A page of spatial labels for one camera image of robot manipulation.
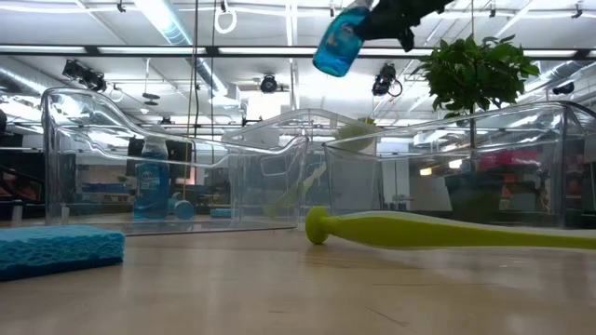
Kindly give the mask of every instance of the potted plant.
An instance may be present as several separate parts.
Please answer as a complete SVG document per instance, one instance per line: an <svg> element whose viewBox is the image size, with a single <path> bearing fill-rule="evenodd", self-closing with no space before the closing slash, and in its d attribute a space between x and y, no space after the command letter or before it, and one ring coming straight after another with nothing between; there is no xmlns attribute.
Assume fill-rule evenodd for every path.
<svg viewBox="0 0 596 335"><path fill-rule="evenodd" d="M503 102L515 103L526 79L539 70L523 56L521 46L511 44L514 37L486 37L481 44L472 36L452 44L441 40L413 72L424 70L429 94L436 96L433 109L446 109L450 112L445 117L453 117L473 114L475 106L486 111L491 102L499 108Z"/></svg>

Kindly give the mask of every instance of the ceiling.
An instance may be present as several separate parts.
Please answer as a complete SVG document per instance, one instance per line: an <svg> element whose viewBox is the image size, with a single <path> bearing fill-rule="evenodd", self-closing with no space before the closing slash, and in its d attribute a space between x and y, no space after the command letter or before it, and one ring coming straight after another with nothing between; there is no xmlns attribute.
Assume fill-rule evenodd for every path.
<svg viewBox="0 0 596 335"><path fill-rule="evenodd" d="M194 27L195 1L170 0L178 10L183 24L189 31ZM132 1L124 1L126 13L116 10L118 1L2 1L0 0L0 44L41 44L41 45L132 45L161 46L167 41L155 26ZM214 5L220 1L200 0L198 12L198 43L201 46L287 46L289 35L295 46L316 46L323 35L330 17L330 0L229 0L228 8L235 8L237 26L230 33L214 30ZM339 12L351 0L335 0ZM474 35L477 40L484 36L516 34L514 42L524 47L537 48L593 48L596 35L596 0L580 3L584 14L571 19L576 12L577 1L565 0L496 0L497 15L489 18L491 0L474 1ZM294 5L295 10L286 11L286 4ZM459 0L447 6L446 13L430 15L422 24L413 29L415 44L418 47L434 47L441 39L448 42L467 37L471 33L471 7L469 0ZM62 13L68 10L80 12ZM223 28L230 23L230 15L222 15ZM366 46L398 47L395 40L367 42ZM60 56L0 56L0 68L8 67L15 61L26 66L29 71L21 74L30 80L51 78L56 85L76 87L61 72L67 59ZM145 99L145 69L147 59L143 58L77 58L94 71L104 73L111 85L116 85L125 93L118 106L139 123L155 123L163 116L171 116L176 124L186 124L187 115L196 113L196 100L190 94L191 67L182 58L153 58L147 75L146 91L161 96L158 106L141 112ZM415 68L416 60L370 60L358 59L350 73L344 78L333 78L315 69L310 59L282 58L214 58L206 59L227 83L236 84L243 99L260 95L257 84L264 74L274 74L277 81L289 90L292 89L292 69L296 78L293 85L300 108L321 108L349 117L362 117L374 114L383 126L405 125L410 121L431 120L440 114L433 114L427 97L427 86L413 80L408 74ZM395 99L375 98L371 93L374 76L386 62L392 62L403 83L403 94ZM584 73L576 79L576 91L566 99L576 99L588 94L596 84L596 77ZM216 123L241 122L242 108L225 109L212 107L209 92L199 82L198 92L199 123L209 123L211 115ZM112 93L108 88L104 94L114 99L119 92ZM282 104L281 112L291 108L288 92L275 94ZM524 101L546 99L544 91L524 97Z"/></svg>

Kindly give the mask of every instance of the blue bottle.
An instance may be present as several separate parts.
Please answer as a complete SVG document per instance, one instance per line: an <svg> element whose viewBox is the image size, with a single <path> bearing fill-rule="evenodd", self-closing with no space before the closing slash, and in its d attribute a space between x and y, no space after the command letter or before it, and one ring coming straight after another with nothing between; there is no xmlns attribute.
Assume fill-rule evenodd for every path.
<svg viewBox="0 0 596 335"><path fill-rule="evenodd" d="M358 56L362 41L354 27L371 12L373 0L356 0L327 28L313 57L313 65L325 74L343 77Z"/></svg>
<svg viewBox="0 0 596 335"><path fill-rule="evenodd" d="M168 160L165 140L148 136L141 157ZM169 166L167 163L141 162L137 170L135 219L165 219L168 216Z"/></svg>

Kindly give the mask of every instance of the clear plastic container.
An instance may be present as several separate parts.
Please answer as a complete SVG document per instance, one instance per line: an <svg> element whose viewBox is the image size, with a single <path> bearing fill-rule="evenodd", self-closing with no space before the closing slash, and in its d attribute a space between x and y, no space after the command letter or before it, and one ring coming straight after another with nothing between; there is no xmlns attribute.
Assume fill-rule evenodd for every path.
<svg viewBox="0 0 596 335"><path fill-rule="evenodd" d="M329 111L301 109L223 134L223 141L275 149L296 137L309 138L305 159L305 199L301 216L312 207L329 208L329 179L322 143L382 131L381 128Z"/></svg>
<svg viewBox="0 0 596 335"><path fill-rule="evenodd" d="M334 215L596 228L595 144L593 111L542 102L323 145Z"/></svg>
<svg viewBox="0 0 596 335"><path fill-rule="evenodd" d="M293 228L299 221L307 137L268 150L148 131L103 95L81 89L46 91L42 109L47 224L99 224L134 235ZM168 159L141 157L148 137L167 144ZM146 163L169 168L166 219L133 216ZM229 209L231 218L212 219L214 208Z"/></svg>

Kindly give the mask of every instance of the table surface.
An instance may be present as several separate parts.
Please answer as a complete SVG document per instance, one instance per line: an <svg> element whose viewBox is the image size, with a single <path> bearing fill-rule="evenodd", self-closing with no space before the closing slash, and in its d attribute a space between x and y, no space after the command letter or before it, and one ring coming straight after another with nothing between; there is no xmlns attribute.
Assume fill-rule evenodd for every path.
<svg viewBox="0 0 596 335"><path fill-rule="evenodd" d="M0 283L0 334L590 334L596 253L382 250L304 232L137 236L123 265Z"/></svg>

